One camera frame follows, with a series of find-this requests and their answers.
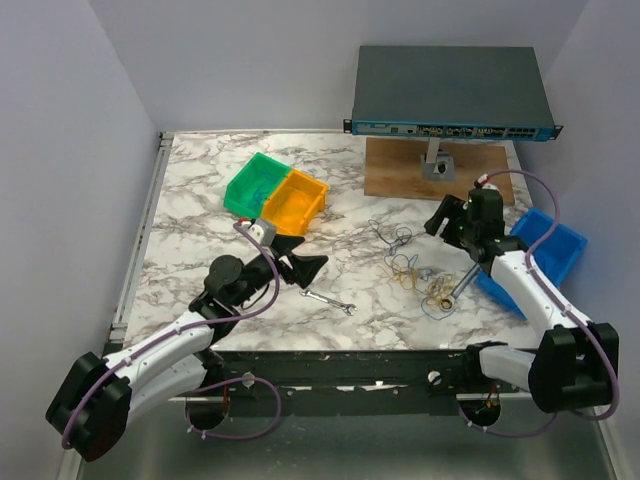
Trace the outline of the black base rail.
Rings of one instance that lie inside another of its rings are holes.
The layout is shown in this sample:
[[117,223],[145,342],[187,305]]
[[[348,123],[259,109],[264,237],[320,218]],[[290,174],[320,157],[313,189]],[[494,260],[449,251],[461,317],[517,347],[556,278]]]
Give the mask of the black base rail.
[[181,395],[198,427],[240,417],[455,415],[514,387],[470,371],[465,350],[216,351],[206,393]]

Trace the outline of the green plastic bin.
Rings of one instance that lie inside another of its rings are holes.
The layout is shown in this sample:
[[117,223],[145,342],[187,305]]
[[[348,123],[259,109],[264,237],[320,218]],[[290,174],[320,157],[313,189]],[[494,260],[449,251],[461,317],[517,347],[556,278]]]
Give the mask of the green plastic bin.
[[227,185],[224,207],[240,217],[260,217],[265,201],[290,171],[289,166],[255,153]]

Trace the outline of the wooden board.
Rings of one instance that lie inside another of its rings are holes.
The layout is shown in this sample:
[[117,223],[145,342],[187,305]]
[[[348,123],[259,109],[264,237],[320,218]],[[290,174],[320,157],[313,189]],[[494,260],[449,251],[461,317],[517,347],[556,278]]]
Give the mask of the wooden board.
[[434,139],[366,140],[367,196],[441,200],[464,198],[485,173],[508,168],[506,147],[495,143],[451,143]]

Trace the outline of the blue plastic bin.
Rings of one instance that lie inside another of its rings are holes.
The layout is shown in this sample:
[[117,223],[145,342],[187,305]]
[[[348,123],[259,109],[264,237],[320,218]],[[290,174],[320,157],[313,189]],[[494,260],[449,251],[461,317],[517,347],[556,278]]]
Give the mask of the blue plastic bin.
[[[552,223],[550,216],[532,207],[514,224],[511,235],[519,237],[530,247],[549,230]],[[587,243],[586,237],[559,224],[550,237],[534,251],[534,258],[547,278],[559,287],[582,255]],[[478,273],[475,285],[498,305],[524,319],[524,314],[510,295],[486,273]]]

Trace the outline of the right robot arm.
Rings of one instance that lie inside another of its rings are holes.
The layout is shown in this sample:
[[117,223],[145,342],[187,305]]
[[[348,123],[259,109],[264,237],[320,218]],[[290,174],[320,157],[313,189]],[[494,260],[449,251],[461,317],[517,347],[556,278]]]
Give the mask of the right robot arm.
[[539,338],[533,353],[501,342],[470,348],[460,379],[480,392],[495,380],[531,394],[545,413],[619,404],[619,336],[609,323],[595,323],[560,293],[538,267],[527,245],[505,232],[503,199],[475,188],[464,199],[445,195],[425,222],[431,236],[469,254],[500,285]]

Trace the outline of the silver open-end wrench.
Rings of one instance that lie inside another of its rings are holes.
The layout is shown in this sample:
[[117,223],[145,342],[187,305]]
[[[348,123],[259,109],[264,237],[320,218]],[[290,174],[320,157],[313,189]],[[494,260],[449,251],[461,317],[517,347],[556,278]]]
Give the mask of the silver open-end wrench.
[[343,303],[343,302],[341,302],[339,300],[335,300],[335,299],[332,299],[330,297],[315,293],[310,289],[301,290],[299,292],[299,294],[302,297],[314,299],[314,300],[323,302],[323,303],[325,303],[327,305],[330,305],[330,306],[332,306],[334,308],[340,309],[341,311],[343,311],[348,316],[352,316],[354,314],[354,312],[357,311],[357,306],[354,305],[354,304]]

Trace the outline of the yellow plastic bin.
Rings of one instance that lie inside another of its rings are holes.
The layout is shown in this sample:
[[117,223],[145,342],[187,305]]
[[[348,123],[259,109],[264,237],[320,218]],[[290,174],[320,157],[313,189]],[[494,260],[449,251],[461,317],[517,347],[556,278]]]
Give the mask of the yellow plastic bin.
[[292,169],[265,200],[261,217],[279,234],[304,236],[315,216],[324,210],[329,186]]

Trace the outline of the network switch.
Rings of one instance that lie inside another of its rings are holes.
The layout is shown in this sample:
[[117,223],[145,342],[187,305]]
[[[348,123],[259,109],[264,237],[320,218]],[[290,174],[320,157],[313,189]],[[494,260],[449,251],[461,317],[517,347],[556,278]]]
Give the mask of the network switch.
[[498,46],[362,46],[352,135],[547,142],[554,121],[535,51]]

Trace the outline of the grey metal stand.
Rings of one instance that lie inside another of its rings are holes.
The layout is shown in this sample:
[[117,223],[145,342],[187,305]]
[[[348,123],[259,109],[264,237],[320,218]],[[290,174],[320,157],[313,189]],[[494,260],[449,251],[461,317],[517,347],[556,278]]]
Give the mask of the grey metal stand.
[[454,182],[455,166],[453,157],[440,148],[440,139],[431,138],[427,149],[420,157],[421,177],[428,182]]

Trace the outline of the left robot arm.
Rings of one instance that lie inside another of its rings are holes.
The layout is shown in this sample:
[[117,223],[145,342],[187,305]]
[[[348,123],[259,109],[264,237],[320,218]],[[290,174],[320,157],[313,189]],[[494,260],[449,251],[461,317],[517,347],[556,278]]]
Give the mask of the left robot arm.
[[303,241],[277,235],[249,262],[216,258],[203,292],[169,326],[103,358],[92,352],[79,357],[45,413],[63,448],[94,461],[146,411],[174,396],[214,393],[222,372],[208,350],[244,319],[239,307],[266,286],[306,288],[327,263],[325,255],[295,254]]

